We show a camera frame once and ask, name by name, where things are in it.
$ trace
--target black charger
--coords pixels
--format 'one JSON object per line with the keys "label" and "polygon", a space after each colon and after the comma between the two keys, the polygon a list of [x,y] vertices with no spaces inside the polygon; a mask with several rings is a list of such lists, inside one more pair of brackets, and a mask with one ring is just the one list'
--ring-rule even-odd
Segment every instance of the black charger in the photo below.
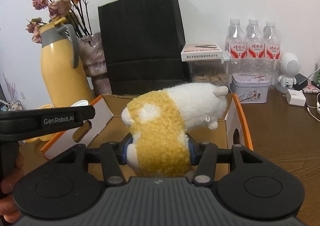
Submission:
{"label": "black charger", "polygon": [[308,86],[308,79],[305,76],[298,73],[294,77],[297,80],[297,83],[293,85],[295,90],[303,90],[306,86]]}

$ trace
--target tin box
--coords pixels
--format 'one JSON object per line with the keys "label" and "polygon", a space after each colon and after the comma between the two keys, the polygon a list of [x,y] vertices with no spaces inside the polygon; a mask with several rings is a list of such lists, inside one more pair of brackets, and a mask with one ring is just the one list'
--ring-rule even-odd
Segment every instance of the tin box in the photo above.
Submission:
{"label": "tin box", "polygon": [[265,103],[269,81],[260,74],[234,73],[230,90],[237,94],[241,103]]}

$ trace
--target power adapter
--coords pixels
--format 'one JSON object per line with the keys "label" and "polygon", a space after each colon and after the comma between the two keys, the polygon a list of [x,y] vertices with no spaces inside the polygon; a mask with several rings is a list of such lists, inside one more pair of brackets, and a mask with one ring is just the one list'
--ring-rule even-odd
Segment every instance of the power adapter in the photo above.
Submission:
{"label": "power adapter", "polygon": [[296,105],[303,107],[306,103],[306,97],[302,91],[288,89],[285,97],[289,105]]}
{"label": "power adapter", "polygon": [[305,76],[298,73],[294,77],[297,80],[297,83],[293,85],[295,90],[303,90],[306,86],[308,86],[308,79]]}

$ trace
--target gray thermos handle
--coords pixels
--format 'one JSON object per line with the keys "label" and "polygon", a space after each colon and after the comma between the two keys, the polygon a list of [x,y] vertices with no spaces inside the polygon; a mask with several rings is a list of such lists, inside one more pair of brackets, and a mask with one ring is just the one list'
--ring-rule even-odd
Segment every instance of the gray thermos handle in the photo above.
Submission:
{"label": "gray thermos handle", "polygon": [[72,50],[73,50],[73,59],[72,59],[72,66],[75,69],[78,67],[79,64],[79,44],[78,44],[78,39],[76,36],[75,29],[71,24],[65,24],[61,27],[58,28],[58,33],[62,33],[65,31],[69,32],[70,40],[71,40],[71,45],[72,45]]}

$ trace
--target human hand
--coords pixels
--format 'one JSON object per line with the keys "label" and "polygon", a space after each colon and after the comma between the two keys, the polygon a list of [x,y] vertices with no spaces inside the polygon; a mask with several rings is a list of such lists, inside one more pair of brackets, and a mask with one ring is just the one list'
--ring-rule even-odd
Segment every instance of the human hand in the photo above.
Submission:
{"label": "human hand", "polygon": [[1,191],[4,194],[8,194],[7,197],[0,200],[0,215],[4,215],[4,219],[10,223],[14,223],[20,218],[20,213],[12,196],[12,190],[17,181],[23,177],[23,164],[23,155],[19,153],[16,158],[16,167],[0,183]]}

